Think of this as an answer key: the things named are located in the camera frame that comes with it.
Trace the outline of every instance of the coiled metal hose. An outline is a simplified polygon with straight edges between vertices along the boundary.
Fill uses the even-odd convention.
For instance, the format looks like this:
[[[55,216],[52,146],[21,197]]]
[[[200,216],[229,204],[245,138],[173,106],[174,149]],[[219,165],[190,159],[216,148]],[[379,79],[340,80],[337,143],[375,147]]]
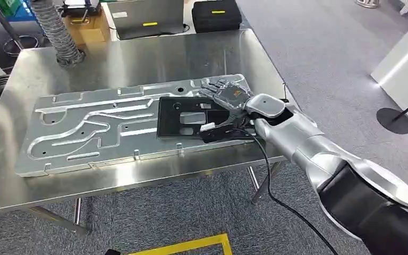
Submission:
[[[82,62],[84,53],[74,44],[52,0],[31,0],[29,3],[41,28],[57,51],[58,63],[68,67]]]

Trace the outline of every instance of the laptop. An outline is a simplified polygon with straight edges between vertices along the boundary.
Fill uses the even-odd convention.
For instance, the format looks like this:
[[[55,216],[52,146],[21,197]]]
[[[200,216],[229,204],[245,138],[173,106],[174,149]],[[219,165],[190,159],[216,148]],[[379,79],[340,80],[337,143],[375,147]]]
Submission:
[[[184,31],[184,0],[132,0],[108,3],[120,40]]]

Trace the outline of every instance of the stainless steel table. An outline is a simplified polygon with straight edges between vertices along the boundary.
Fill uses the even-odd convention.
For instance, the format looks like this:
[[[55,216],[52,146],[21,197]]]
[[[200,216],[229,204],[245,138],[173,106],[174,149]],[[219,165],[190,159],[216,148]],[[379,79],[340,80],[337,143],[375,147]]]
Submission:
[[[257,184],[250,166],[264,159],[254,143],[42,177],[17,176],[13,166],[40,96],[241,73],[254,93],[284,97],[284,81],[250,29],[94,44],[86,53],[86,60],[71,69],[56,63],[52,48],[26,49],[18,57],[0,100],[0,213],[27,209],[84,234],[86,229],[78,225],[80,199],[74,223],[40,205],[242,167],[248,167]],[[272,163],[285,159],[272,148],[267,152]]]

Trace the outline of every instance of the screw hole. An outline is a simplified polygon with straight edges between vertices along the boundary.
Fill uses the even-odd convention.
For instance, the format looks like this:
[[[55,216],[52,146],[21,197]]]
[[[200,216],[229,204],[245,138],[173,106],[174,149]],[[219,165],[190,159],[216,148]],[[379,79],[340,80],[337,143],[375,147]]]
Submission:
[[[179,110],[181,108],[181,104],[180,103],[176,103],[173,105],[173,108],[176,110]]]

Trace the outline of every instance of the robotic arm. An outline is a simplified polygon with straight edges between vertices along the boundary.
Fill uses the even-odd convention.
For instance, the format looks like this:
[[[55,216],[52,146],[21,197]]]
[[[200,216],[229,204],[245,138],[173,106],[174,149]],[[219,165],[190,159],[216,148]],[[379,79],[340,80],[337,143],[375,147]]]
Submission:
[[[408,254],[406,183],[330,141],[291,104],[254,96],[237,83],[202,87],[200,93],[228,109],[232,118],[253,120],[256,133],[306,173],[321,209],[338,228],[362,239],[372,254]]]

